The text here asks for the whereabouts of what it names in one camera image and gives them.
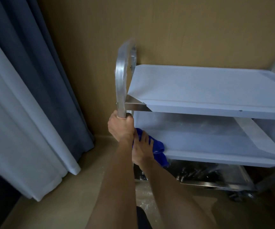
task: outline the hand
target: hand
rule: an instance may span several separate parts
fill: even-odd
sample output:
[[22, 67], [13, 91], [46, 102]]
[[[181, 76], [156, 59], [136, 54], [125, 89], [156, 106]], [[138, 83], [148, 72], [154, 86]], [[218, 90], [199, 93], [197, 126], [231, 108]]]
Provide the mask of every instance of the hand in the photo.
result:
[[134, 142], [132, 148], [132, 161], [138, 166], [142, 166], [146, 161], [154, 160], [153, 153], [153, 140], [150, 140], [149, 144], [149, 136], [143, 131], [141, 136], [141, 141], [139, 141], [138, 133], [135, 129], [134, 131]]
[[115, 110], [109, 118], [108, 130], [117, 141], [120, 141], [124, 136], [132, 137], [134, 134], [134, 120], [132, 115], [121, 118], [117, 116], [117, 111]]

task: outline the beige floor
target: beige floor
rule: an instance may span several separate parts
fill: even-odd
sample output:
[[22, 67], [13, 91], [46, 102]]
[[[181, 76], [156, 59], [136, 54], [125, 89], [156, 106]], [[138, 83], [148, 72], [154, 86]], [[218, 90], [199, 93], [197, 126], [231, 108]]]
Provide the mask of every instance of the beige floor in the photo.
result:
[[[81, 172], [68, 174], [63, 182], [40, 202], [21, 197], [4, 222], [5, 228], [83, 229], [95, 204], [105, 167], [117, 144], [99, 138], [95, 149], [79, 161]], [[220, 228], [275, 228], [272, 215], [262, 199], [232, 202], [222, 191], [187, 187], [197, 203]], [[141, 206], [153, 227], [163, 228], [150, 186], [136, 183], [137, 205]]]

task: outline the top shelf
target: top shelf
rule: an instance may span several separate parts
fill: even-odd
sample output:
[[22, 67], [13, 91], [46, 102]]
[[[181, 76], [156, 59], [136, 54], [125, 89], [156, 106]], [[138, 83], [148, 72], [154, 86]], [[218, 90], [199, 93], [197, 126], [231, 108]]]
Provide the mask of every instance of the top shelf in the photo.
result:
[[138, 65], [128, 95], [154, 112], [275, 119], [268, 70]]

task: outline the person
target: person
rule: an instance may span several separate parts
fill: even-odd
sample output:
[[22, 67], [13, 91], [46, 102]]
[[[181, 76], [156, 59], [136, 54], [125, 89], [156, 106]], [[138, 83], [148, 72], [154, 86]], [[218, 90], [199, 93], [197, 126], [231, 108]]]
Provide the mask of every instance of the person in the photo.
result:
[[148, 178], [165, 228], [216, 228], [182, 185], [155, 161], [153, 140], [149, 143], [146, 132], [143, 131], [139, 141], [131, 115], [119, 118], [114, 111], [108, 129], [118, 141], [118, 147], [106, 169], [86, 229], [151, 228], [148, 222], [140, 222], [140, 219], [138, 222], [137, 216], [145, 213], [136, 207], [132, 162]]

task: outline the wood paneled wall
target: wood paneled wall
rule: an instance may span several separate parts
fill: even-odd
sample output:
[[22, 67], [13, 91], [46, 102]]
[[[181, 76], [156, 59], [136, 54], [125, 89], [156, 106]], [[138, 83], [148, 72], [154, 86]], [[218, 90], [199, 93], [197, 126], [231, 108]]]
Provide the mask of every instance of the wood paneled wall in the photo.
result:
[[275, 0], [38, 0], [90, 130], [108, 134], [117, 49], [139, 64], [266, 69]]

